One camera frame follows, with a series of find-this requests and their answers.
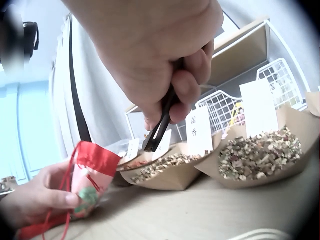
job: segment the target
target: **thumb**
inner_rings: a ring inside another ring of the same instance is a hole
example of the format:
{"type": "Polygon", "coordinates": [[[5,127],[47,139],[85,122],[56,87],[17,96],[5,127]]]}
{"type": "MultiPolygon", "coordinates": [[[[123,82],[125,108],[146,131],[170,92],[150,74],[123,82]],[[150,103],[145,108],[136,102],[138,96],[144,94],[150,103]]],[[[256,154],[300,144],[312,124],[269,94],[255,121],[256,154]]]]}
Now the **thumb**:
{"type": "Polygon", "coordinates": [[[161,102],[148,104],[141,107],[144,115],[145,129],[151,131],[158,124],[161,118],[161,102]]]}
{"type": "Polygon", "coordinates": [[[81,199],[74,193],[46,189],[43,191],[41,202],[50,208],[73,209],[80,205],[81,199]]]}

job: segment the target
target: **white wire basket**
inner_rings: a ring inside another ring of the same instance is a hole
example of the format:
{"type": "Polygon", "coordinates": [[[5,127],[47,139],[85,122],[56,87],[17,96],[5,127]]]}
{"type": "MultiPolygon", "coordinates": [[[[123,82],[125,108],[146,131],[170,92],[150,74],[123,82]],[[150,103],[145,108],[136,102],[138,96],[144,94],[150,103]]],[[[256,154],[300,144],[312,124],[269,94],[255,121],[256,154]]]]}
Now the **white wire basket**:
{"type": "MultiPolygon", "coordinates": [[[[257,70],[256,81],[269,81],[275,109],[289,102],[295,109],[300,109],[303,100],[293,74],[283,58],[279,58],[257,70]]],[[[211,125],[211,134],[222,131],[223,138],[229,128],[245,124],[245,109],[240,97],[233,97],[222,90],[202,98],[195,104],[196,108],[207,106],[211,125]]]]}
{"type": "Polygon", "coordinates": [[[302,106],[302,96],[286,60],[279,58],[257,71],[257,79],[267,79],[272,92],[275,108],[289,102],[291,107],[302,106]]]}

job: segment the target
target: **black tweezers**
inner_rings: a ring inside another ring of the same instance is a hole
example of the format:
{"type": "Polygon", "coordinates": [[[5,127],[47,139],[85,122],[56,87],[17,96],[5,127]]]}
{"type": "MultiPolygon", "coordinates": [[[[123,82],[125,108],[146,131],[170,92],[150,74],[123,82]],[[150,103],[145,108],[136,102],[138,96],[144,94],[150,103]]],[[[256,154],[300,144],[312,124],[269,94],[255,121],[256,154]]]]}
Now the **black tweezers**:
{"type": "MultiPolygon", "coordinates": [[[[177,69],[183,69],[183,58],[179,58],[177,61],[173,63],[173,71],[176,71],[177,69]]],[[[162,114],[161,114],[160,121],[155,126],[155,128],[149,132],[147,138],[143,141],[142,149],[144,151],[155,152],[155,150],[158,148],[159,143],[170,122],[169,110],[173,104],[176,104],[179,102],[179,98],[176,95],[176,92],[174,91],[172,84],[170,84],[168,92],[162,98],[161,102],[162,102],[162,114]]]]}

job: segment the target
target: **hand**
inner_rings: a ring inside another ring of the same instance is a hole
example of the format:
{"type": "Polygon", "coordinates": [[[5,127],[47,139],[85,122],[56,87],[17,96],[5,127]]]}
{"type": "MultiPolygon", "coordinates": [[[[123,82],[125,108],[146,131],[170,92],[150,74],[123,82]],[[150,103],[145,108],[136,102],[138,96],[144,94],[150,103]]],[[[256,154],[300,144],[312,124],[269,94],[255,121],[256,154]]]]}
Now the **hand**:
{"type": "Polygon", "coordinates": [[[142,109],[147,130],[160,120],[170,83],[181,101],[170,109],[172,123],[187,116],[199,84],[210,77],[212,39],[223,22],[217,0],[64,2],[128,99],[142,109]],[[180,57],[184,70],[173,72],[172,61],[180,57]]]}
{"type": "Polygon", "coordinates": [[[4,197],[0,201],[0,211],[8,224],[20,229],[43,223],[51,208],[54,216],[78,207],[80,200],[76,194],[57,190],[68,164],[66,161],[41,169],[30,182],[4,197]]]}

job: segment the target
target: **dried flower petals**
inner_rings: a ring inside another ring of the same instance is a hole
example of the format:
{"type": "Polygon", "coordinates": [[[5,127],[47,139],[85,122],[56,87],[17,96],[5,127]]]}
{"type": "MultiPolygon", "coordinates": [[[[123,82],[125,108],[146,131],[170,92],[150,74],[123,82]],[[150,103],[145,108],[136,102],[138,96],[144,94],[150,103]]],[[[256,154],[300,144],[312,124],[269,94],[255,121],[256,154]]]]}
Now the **dried flower petals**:
{"type": "Polygon", "coordinates": [[[158,175],[160,172],[163,172],[164,169],[171,167],[171,166],[178,166],[181,164],[187,164],[201,158],[200,155],[198,156],[188,156],[182,153],[169,155],[167,157],[160,157],[155,162],[150,165],[143,167],[137,175],[131,178],[134,183],[140,183],[151,179],[158,175]]]}
{"type": "Polygon", "coordinates": [[[148,163],[147,160],[133,161],[132,163],[128,163],[127,165],[123,166],[118,171],[125,171],[125,170],[138,168],[138,167],[145,165],[147,163],[148,163]]]}
{"type": "Polygon", "coordinates": [[[225,179],[265,178],[294,165],[301,155],[299,140],[284,126],[279,131],[229,141],[219,154],[219,172],[225,179]]]}

